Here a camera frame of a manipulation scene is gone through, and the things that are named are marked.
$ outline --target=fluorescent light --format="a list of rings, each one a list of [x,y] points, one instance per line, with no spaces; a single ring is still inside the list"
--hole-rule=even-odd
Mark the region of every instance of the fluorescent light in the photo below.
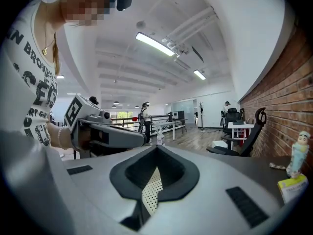
[[[195,71],[194,71],[194,74],[196,74],[196,75],[197,75],[199,78],[201,78],[202,80],[206,80],[205,76],[203,76],[203,75],[200,73],[200,71],[195,70]]]
[[[164,45],[160,44],[158,41],[152,39],[151,37],[148,37],[141,32],[138,32],[136,35],[136,39],[154,47],[157,48],[158,50],[164,52],[165,54],[169,55],[170,57],[173,56],[175,53],[172,52],[168,47],[165,47]]]

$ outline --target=black stand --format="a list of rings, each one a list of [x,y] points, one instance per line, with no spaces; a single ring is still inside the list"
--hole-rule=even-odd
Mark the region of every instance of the black stand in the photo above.
[[[203,128],[203,114],[201,114],[201,132],[205,132]]]
[[[201,111],[201,132],[205,132],[203,128],[203,103],[200,102],[200,111]]]

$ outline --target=white table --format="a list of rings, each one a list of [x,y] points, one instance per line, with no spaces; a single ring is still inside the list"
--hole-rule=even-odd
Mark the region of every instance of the white table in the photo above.
[[[162,132],[162,126],[168,126],[168,125],[172,125],[173,126],[173,140],[175,140],[175,123],[181,122],[181,120],[179,121],[173,121],[173,122],[162,122],[162,123],[152,123],[152,126],[157,126],[159,131]]]
[[[243,140],[245,141],[247,139],[246,137],[246,129],[249,130],[249,135],[251,133],[251,129],[254,127],[254,124],[249,124],[244,122],[244,124],[234,124],[234,122],[228,123],[228,129],[231,130],[231,138],[235,140]]]

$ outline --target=red brick wall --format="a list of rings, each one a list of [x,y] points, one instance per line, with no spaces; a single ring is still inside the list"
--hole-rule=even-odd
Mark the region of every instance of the red brick wall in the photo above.
[[[297,28],[274,66],[240,102],[245,119],[266,107],[268,121],[251,156],[291,155],[291,146],[300,131],[311,134],[310,151],[303,173],[313,170],[313,49],[303,30]]]

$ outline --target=necklace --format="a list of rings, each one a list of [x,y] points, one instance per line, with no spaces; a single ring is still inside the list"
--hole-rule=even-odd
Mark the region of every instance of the necklace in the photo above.
[[[45,5],[45,48],[41,51],[43,53],[44,56],[46,56],[48,54],[47,50],[48,48],[51,46],[51,44],[54,42],[54,40],[52,40],[52,42],[47,46],[47,15],[48,15],[48,8],[47,5]]]

